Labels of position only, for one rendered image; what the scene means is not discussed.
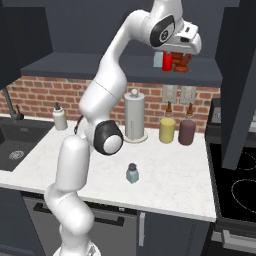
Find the dark grey sink base cabinet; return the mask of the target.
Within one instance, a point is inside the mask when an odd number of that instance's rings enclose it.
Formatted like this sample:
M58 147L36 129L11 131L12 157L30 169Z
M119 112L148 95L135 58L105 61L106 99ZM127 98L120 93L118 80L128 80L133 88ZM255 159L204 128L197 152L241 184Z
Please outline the dark grey sink base cabinet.
M13 256L45 256L21 193L1 187L0 252Z

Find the dark maroon condiment bottle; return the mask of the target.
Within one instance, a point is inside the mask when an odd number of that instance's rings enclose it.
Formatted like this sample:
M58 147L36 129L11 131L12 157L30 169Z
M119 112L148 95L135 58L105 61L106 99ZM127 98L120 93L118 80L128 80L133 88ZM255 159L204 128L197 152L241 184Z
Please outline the dark maroon condiment bottle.
M194 121L193 104L190 103L185 118L180 122L178 142L183 146L191 145L195 131L196 122Z

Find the black stove with hob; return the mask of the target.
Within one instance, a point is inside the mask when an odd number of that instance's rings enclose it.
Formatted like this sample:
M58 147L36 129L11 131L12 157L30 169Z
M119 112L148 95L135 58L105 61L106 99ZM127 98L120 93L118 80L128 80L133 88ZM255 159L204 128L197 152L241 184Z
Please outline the black stove with hob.
M226 249L222 231L256 239L256 132L249 132L235 170L221 167L221 101L211 101L205 141L217 220L206 256L256 256Z

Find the grey blue shaker, dark cap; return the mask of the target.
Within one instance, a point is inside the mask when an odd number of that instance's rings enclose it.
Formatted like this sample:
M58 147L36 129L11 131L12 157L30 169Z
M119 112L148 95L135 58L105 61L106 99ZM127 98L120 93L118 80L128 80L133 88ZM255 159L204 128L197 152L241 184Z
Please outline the grey blue shaker, dark cap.
M135 183L139 180L139 172L135 163L130 163L126 171L126 179L131 183Z

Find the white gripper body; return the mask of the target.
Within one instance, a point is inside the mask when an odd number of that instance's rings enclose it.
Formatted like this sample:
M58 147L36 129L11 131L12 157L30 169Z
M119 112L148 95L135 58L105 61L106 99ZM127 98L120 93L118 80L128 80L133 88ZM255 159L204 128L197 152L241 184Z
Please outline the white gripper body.
M194 38L187 39L180 36L173 36L163 45L156 47L157 51L185 53L197 55L202 49L202 41L199 34L196 34Z

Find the dark grey tap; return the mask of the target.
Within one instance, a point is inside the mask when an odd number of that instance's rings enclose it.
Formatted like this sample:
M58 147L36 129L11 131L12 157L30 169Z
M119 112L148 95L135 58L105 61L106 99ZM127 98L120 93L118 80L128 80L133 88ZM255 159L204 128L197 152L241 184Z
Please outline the dark grey tap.
M6 88L3 88L2 91L4 93L4 96L5 96L8 108L9 108L9 112L10 112L10 115L11 115L11 118L14 121L23 120L24 119L24 115L20 112L18 107L16 109L13 108L13 105L12 105L12 102L11 102L8 90Z

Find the black sink basin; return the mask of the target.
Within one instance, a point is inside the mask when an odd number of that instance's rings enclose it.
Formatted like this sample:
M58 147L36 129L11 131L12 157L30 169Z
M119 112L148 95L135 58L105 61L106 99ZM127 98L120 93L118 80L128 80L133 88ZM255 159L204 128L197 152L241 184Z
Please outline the black sink basin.
M53 127L50 121L0 117L0 170L12 172Z

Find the reddish brown food pile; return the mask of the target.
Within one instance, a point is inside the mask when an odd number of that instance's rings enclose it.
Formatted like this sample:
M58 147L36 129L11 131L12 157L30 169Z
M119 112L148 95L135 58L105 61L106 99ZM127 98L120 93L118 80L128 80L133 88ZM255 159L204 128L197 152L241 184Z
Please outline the reddish brown food pile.
M172 53L172 62L174 64L175 72L187 72L188 71L188 63L190 62L192 56L190 54L183 53Z

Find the pale blue shaker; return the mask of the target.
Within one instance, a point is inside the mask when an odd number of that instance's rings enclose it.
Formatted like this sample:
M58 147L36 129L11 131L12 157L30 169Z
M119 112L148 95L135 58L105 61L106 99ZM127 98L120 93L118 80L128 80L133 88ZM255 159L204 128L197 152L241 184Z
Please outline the pale blue shaker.
M162 60L163 60L163 53L162 52L155 52L154 53L154 63L153 66L157 68L162 67Z

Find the white paper towel holder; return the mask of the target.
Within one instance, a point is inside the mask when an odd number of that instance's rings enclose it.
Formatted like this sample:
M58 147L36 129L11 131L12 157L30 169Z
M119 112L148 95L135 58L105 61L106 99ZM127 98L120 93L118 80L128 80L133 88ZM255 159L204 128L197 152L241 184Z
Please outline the white paper towel holder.
M144 129L145 95L136 88L124 95L125 140L140 143L147 139Z

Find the dark grey base cabinet door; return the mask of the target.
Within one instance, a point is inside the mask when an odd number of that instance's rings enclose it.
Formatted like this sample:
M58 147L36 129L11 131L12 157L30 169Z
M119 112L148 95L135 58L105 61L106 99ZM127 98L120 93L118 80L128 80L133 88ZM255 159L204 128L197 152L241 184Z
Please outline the dark grey base cabinet door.
M210 223L191 218L145 212L144 246L138 244L137 212L136 256L205 256Z

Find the grey dishwasher front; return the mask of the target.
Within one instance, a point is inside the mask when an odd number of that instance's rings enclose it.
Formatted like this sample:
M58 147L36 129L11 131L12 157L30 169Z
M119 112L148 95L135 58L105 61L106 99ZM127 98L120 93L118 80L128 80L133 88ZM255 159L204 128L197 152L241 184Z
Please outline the grey dishwasher front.
M24 203L30 214L45 256L53 256L61 245L59 222L51 213L36 212L33 207L42 203L48 208L42 198L23 196ZM99 248L102 256L136 256L136 225L137 211L105 204L87 202L94 217L116 220L117 217L125 219L124 225L114 226L94 222L89 236Z

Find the dark grey wide cabinet door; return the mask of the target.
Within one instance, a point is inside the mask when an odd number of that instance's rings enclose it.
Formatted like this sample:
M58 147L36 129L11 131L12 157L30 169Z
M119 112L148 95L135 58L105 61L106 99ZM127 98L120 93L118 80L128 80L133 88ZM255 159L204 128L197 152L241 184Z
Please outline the dark grey wide cabinet door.
M52 52L44 7L8 7L0 0L0 90L21 69Z

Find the white soap dispenser bottle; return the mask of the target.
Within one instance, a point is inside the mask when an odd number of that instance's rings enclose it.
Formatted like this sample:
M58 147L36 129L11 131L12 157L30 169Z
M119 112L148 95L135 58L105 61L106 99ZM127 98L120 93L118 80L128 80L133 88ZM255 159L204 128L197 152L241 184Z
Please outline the white soap dispenser bottle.
M55 106L53 109L53 119L55 123L55 128L58 131L63 131L68 128L66 113L64 109L59 105L58 102L55 103Z

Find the dark grey wall cabinet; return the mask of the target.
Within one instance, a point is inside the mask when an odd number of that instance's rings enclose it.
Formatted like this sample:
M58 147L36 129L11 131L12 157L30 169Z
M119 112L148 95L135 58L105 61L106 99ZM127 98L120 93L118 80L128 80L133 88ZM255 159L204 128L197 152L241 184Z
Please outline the dark grey wall cabinet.
M186 73L153 66L152 48L131 41L120 58L130 82L218 87L222 74L215 60L224 12L240 0L182 0L183 18L199 27L202 50ZM149 11L153 0L34 0L43 7L53 51L22 69L25 75L93 79L99 61L121 26L124 14Z

